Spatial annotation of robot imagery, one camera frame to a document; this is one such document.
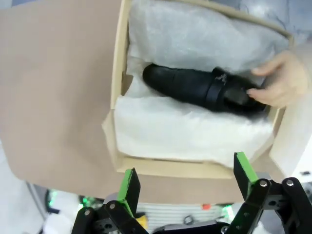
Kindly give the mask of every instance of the bolt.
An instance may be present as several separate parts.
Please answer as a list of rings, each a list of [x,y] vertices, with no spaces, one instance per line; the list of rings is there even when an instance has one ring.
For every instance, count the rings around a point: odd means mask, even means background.
[[[110,204],[109,209],[114,209],[114,208],[115,208],[115,204],[114,203]]]
[[[290,179],[286,181],[286,184],[287,184],[288,186],[293,186],[293,182],[292,182]]]
[[[264,180],[260,181],[260,186],[261,187],[267,187],[268,186],[268,183]]]
[[[228,226],[223,226],[223,227],[221,228],[221,233],[222,233],[222,234],[225,234],[227,229],[228,229]]]

